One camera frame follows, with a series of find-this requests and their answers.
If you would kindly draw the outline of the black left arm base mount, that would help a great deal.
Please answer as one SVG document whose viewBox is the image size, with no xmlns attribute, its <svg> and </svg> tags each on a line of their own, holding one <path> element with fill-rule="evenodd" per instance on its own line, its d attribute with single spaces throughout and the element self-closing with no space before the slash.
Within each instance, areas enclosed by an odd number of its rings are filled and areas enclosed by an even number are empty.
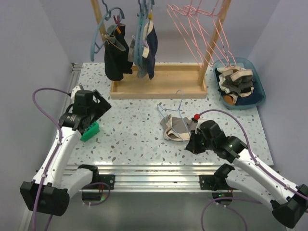
<svg viewBox="0 0 308 231">
<path fill-rule="evenodd" d="M 92 172 L 91 182 L 87 183 L 82 189 L 114 189 L 115 175 L 100 174 L 97 166 L 82 164 L 78 169 L 87 169 Z"/>
</svg>

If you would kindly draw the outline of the blue wire hanger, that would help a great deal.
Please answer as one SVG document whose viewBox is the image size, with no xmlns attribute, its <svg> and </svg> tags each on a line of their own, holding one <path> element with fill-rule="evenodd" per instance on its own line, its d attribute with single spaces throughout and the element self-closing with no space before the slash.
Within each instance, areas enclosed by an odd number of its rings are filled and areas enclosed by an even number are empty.
<svg viewBox="0 0 308 231">
<path fill-rule="evenodd" d="M 163 112 L 166 112 L 166 111 L 178 112 L 178 114 L 179 114 L 179 116 L 180 116 L 180 118 L 181 118 L 181 120 L 182 120 L 182 122 L 183 122 L 183 124 L 184 124 L 184 126 L 185 126 L 185 128 L 186 128 L 186 130 L 187 130 L 187 132 L 190 133 L 189 127 L 187 126 L 187 124 L 186 124 L 186 122 L 184 121 L 184 118 L 182 117 L 181 112 L 180 112 L 181 104 L 182 104 L 182 101 L 183 101 L 183 99 L 184 99 L 184 93 L 183 93 L 182 90 L 177 90 L 176 95 L 177 95 L 179 92 L 181 93 L 181 98 L 180 98 L 180 103 L 179 103 L 177 109 L 164 108 L 161 104 L 158 104 L 158 105 L 156 106 L 156 108 L 157 108 L 159 114 L 163 117 L 164 121 L 165 121 L 167 124 L 170 124 L 170 123 L 167 122 L 167 116 L 164 116 L 164 115 L 163 115 Z"/>
</svg>

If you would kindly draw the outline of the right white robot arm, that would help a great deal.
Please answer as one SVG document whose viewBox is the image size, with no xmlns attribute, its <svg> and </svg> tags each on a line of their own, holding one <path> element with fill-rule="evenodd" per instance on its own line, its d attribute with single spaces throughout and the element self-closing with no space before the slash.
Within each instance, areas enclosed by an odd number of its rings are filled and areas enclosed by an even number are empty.
<svg viewBox="0 0 308 231">
<path fill-rule="evenodd" d="M 308 210 L 308 187 L 280 175 L 254 154 L 247 142 L 226 136 L 213 120 L 192 119 L 186 150 L 193 154 L 213 151 L 226 161 L 212 177 L 200 177 L 200 187 L 217 191 L 240 190 L 267 206 L 278 222 L 294 228 Z"/>
</svg>

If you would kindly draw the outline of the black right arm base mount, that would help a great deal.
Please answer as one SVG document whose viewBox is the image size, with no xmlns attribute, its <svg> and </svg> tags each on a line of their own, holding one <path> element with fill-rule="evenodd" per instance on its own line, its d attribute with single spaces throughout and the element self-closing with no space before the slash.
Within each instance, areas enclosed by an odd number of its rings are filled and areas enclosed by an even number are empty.
<svg viewBox="0 0 308 231">
<path fill-rule="evenodd" d="M 199 185 L 201 190 L 217 191 L 228 190 L 230 188 L 224 178 L 215 175 L 200 175 Z"/>
</svg>

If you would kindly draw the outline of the grey beige underwear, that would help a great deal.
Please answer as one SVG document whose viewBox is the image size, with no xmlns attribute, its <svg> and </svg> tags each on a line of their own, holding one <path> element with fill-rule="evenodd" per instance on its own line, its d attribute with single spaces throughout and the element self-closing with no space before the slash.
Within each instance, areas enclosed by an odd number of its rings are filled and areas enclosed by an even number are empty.
<svg viewBox="0 0 308 231">
<path fill-rule="evenodd" d="M 160 125 L 162 126 L 165 140 L 188 141 L 191 131 L 195 130 L 197 123 L 187 117 L 182 119 L 167 115 L 161 120 Z"/>
</svg>

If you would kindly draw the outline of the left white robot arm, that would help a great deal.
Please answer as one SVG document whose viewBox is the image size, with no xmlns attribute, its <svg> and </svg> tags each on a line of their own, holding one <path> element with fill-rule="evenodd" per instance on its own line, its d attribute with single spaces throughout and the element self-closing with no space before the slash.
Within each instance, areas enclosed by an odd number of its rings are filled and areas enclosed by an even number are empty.
<svg viewBox="0 0 308 231">
<path fill-rule="evenodd" d="M 30 211 L 62 216 L 70 199 L 84 187 L 95 189 L 102 184 L 98 168 L 80 165 L 75 173 L 63 180 L 68 160 L 79 141 L 86 142 L 99 133 L 97 123 L 110 103 L 97 91 L 75 86 L 68 96 L 70 105 L 59 121 L 52 119 L 57 133 L 40 169 L 30 182 L 20 187 L 21 196 Z"/>
</svg>

